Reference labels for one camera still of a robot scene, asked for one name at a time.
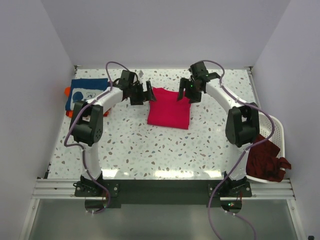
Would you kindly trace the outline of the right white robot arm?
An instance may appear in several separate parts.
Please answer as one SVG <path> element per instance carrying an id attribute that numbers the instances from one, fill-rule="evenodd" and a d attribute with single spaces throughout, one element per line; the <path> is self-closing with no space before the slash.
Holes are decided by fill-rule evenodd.
<path id="1" fill-rule="evenodd" d="M 212 60 L 201 60 L 189 67 L 190 77 L 181 78 L 177 100 L 183 97 L 190 104 L 200 103 L 202 95 L 212 97 L 226 112 L 224 134 L 231 145 L 228 162 L 220 171 L 221 179 L 230 178 L 223 183 L 223 192 L 235 196 L 241 186 L 237 180 L 243 179 L 245 164 L 248 161 L 249 147 L 260 133 L 259 107 L 254 102 L 247 102 L 225 85 L 225 69 Z"/>

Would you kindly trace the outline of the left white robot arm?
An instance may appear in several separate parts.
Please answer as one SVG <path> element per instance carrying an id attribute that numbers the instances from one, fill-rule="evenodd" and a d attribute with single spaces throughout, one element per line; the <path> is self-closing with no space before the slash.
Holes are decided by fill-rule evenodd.
<path id="1" fill-rule="evenodd" d="M 118 103 L 129 99 L 132 106 L 155 102 L 151 82 L 143 83 L 132 71 L 123 70 L 120 78 L 110 81 L 105 91 L 89 100 L 78 100 L 74 104 L 69 131 L 65 137 L 66 147 L 78 146 L 82 152 L 83 173 L 80 180 L 88 180 L 86 191 L 99 196 L 104 190 L 102 169 L 99 160 L 98 142 L 103 135 L 104 114 Z"/>

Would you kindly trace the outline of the pink t shirt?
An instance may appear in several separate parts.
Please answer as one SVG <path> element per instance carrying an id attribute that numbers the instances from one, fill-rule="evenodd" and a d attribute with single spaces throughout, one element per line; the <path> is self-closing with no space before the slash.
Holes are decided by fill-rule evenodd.
<path id="1" fill-rule="evenodd" d="M 178 92 L 169 91 L 161 87 L 154 87 L 153 93 L 156 101 L 149 102 L 147 124 L 188 130 L 191 109 L 189 99 L 183 97 L 181 100 L 177 100 Z"/>

